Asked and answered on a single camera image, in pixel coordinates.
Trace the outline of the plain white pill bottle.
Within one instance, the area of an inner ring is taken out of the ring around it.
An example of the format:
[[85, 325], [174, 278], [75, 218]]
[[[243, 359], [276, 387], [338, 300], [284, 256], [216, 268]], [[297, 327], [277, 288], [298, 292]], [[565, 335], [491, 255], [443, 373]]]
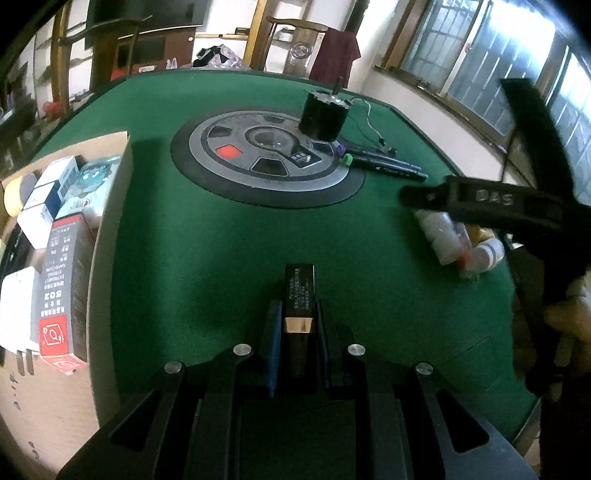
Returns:
[[494, 269], [505, 257], [503, 243], [491, 238], [479, 243], [472, 249], [469, 269], [477, 274]]

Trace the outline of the black cylindrical motor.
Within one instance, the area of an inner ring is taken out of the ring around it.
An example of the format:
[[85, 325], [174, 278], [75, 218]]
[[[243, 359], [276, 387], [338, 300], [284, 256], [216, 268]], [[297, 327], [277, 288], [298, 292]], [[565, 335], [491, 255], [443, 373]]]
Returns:
[[308, 93], [298, 130], [311, 139], [334, 142], [344, 127], [352, 103], [339, 97], [344, 78], [338, 77], [332, 91], [317, 90]]

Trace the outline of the white square power adapter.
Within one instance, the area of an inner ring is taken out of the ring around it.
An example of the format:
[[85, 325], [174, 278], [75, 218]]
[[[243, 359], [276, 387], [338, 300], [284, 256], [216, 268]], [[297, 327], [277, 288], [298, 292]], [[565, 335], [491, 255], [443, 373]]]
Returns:
[[34, 266], [7, 275], [1, 285], [1, 346], [16, 355], [21, 376], [34, 375], [33, 356], [39, 354], [39, 288]]

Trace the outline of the window with wooden frame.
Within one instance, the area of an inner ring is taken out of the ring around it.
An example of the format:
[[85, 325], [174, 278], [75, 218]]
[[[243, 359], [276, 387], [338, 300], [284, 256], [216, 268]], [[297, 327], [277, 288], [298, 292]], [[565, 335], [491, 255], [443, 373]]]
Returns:
[[501, 83], [526, 78], [550, 111], [574, 177], [590, 201], [590, 63], [532, 1], [400, 1], [381, 67], [474, 130], [533, 180]]

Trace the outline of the black marker purple cap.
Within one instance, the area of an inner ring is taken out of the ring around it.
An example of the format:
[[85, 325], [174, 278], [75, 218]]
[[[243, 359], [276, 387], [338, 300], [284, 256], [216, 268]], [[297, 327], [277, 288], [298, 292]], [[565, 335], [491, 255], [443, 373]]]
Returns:
[[338, 152], [339, 155], [349, 153], [351, 155], [378, 156], [394, 160], [399, 159], [396, 150], [383, 150], [380, 148], [356, 144], [355, 142], [337, 140], [332, 142], [332, 147], [335, 148], [335, 151]]

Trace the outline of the cardboard tray box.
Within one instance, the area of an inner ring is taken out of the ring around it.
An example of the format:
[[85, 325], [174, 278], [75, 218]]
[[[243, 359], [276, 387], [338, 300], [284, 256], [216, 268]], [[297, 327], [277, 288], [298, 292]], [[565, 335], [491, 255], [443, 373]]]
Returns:
[[44, 225], [46, 240], [1, 282], [1, 476], [53, 479], [120, 408], [111, 295], [120, 220], [133, 172], [119, 131], [50, 153], [89, 166], [97, 202]]

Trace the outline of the black television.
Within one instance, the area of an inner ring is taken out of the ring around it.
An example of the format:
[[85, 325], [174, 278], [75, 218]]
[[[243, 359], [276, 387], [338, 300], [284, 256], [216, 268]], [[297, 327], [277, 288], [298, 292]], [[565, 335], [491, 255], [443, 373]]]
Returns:
[[86, 26], [117, 19], [150, 19], [141, 31], [202, 26], [211, 0], [92, 0]]

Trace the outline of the silver red 502 glue box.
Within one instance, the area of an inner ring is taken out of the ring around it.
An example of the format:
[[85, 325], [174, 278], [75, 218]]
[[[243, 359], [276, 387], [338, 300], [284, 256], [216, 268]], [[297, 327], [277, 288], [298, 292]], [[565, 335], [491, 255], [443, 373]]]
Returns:
[[94, 237], [80, 214], [56, 220], [49, 235], [37, 301], [39, 354], [70, 375], [87, 367], [87, 299]]

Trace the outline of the black marker green cap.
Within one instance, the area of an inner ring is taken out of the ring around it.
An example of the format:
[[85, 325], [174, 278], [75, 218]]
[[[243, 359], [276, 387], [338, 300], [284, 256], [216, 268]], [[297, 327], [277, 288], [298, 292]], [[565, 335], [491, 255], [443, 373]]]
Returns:
[[342, 156], [342, 162], [345, 166], [351, 168], [380, 172], [400, 178], [418, 181], [421, 183], [428, 179], [428, 175], [423, 171], [401, 166], [383, 159], [353, 156], [352, 154], [346, 153]]

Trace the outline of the maroon cloth on chair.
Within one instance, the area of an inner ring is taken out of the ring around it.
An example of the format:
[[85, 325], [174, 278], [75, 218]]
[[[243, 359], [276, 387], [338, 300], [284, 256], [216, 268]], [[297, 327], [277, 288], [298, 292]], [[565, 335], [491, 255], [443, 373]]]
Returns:
[[353, 32], [329, 28], [312, 65], [310, 79], [331, 85], [342, 79], [342, 88], [346, 88], [353, 63], [360, 57], [358, 41]]

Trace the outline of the pile of clothes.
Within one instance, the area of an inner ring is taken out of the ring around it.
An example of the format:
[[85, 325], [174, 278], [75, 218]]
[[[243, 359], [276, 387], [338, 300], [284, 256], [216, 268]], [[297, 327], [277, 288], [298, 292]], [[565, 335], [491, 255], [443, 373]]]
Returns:
[[249, 70], [242, 58], [225, 45], [201, 48], [192, 62], [193, 68], [214, 70]]

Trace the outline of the round grey control panel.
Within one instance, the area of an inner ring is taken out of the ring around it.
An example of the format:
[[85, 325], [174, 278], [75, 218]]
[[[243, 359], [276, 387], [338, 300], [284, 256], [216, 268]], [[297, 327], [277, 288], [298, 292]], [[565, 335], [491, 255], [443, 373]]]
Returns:
[[224, 110], [183, 125], [170, 144], [177, 170], [223, 198], [277, 208], [320, 208], [346, 201], [365, 183], [329, 142], [308, 138], [293, 115]]

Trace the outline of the teal cartoon tissue pack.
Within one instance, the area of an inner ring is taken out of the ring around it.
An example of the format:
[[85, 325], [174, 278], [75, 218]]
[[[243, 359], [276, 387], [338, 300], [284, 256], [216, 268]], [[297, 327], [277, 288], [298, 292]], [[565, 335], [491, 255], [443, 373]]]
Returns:
[[97, 229], [121, 159], [116, 155], [84, 164], [66, 192], [55, 219], [82, 214], [87, 225]]

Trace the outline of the black box gold band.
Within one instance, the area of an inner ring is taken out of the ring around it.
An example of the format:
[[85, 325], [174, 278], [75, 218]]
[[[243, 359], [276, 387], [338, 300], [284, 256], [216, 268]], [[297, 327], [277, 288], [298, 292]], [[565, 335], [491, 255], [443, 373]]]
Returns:
[[315, 266], [287, 264], [283, 281], [283, 322], [287, 333], [308, 334], [315, 319]]

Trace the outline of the yellow-brown plastic packet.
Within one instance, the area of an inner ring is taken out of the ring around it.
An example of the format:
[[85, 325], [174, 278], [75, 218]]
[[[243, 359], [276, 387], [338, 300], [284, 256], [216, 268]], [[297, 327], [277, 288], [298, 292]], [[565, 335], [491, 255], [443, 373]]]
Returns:
[[482, 242], [494, 239], [496, 237], [494, 231], [489, 228], [482, 228], [478, 225], [467, 225], [467, 232], [474, 247]]

